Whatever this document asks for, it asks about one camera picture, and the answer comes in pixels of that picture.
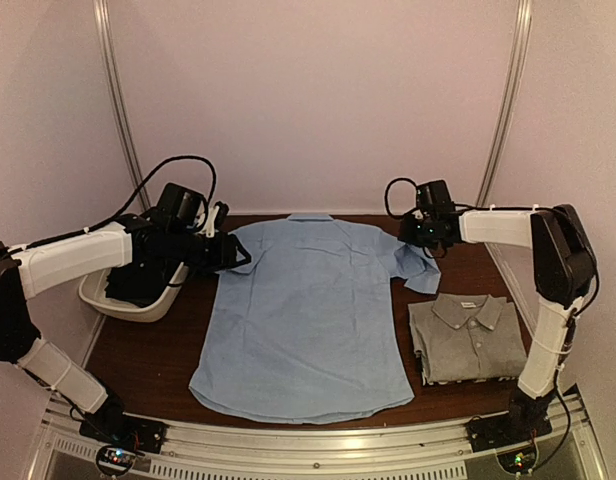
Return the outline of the light blue shirt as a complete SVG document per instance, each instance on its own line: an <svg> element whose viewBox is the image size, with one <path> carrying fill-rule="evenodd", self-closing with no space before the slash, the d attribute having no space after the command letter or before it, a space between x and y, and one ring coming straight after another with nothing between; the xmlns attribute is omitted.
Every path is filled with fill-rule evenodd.
<svg viewBox="0 0 616 480"><path fill-rule="evenodd" d="M327 424L409 403L391 282L437 291L423 250L379 227L293 214L235 232L248 264L221 273L189 388L257 422Z"/></svg>

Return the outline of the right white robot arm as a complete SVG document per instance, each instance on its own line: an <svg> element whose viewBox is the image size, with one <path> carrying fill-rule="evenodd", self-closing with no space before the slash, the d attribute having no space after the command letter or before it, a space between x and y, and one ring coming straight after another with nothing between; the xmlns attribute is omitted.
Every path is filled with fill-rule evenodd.
<svg viewBox="0 0 616 480"><path fill-rule="evenodd" d="M453 201L443 180L412 186L413 206L395 217L400 240L426 253L447 251L459 243L531 251L539 311L517 388L534 401L554 393L578 317L599 291L596 256L575 207L478 207Z"/></svg>

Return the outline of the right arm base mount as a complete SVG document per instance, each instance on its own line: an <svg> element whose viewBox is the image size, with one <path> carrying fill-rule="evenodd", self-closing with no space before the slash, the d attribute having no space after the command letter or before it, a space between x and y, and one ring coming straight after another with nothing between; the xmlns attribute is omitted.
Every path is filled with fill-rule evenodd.
<svg viewBox="0 0 616 480"><path fill-rule="evenodd" d="M473 417L466 430L474 452L498 449L529 442L537 436L552 432L548 407L555 399L555 390L547 395L531 398L515 388L508 403L508 411L491 417Z"/></svg>

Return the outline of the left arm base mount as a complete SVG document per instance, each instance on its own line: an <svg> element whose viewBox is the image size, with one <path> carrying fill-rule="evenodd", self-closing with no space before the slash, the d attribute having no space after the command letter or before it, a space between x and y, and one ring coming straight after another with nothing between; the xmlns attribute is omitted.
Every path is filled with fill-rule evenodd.
<svg viewBox="0 0 616 480"><path fill-rule="evenodd" d="M166 424L126 414L120 400L107 399L95 412L82 415L79 433L133 452L161 452Z"/></svg>

